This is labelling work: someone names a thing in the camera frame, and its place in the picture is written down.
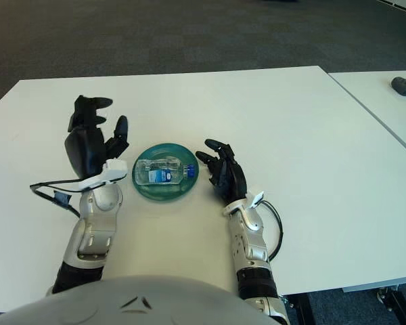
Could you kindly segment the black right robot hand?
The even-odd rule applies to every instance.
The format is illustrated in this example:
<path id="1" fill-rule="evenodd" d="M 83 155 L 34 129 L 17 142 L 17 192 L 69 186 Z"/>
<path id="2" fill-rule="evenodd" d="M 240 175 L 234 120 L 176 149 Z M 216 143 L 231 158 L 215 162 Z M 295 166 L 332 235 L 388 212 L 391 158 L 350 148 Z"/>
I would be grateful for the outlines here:
<path id="1" fill-rule="evenodd" d="M 204 143 L 218 154 L 215 157 L 202 151 L 196 151 L 197 159 L 204 163 L 209 170 L 209 180 L 215 194 L 225 204 L 245 199 L 247 194 L 246 178 L 240 164 L 235 159 L 231 146 L 215 139 L 206 139 Z"/>

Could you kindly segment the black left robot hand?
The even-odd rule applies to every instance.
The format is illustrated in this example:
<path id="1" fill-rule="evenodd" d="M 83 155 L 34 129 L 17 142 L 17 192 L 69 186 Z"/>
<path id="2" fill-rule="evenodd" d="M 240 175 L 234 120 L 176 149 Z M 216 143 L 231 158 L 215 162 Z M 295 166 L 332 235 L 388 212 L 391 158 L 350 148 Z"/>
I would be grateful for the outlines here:
<path id="1" fill-rule="evenodd" d="M 112 104 L 110 98 L 83 95 L 74 102 L 64 144 L 70 164 L 80 179 L 100 174 L 108 159 L 118 158 L 129 147 L 127 117 L 118 118 L 114 135 L 108 140 L 98 127 L 106 118 L 99 116 L 97 111 Z"/>

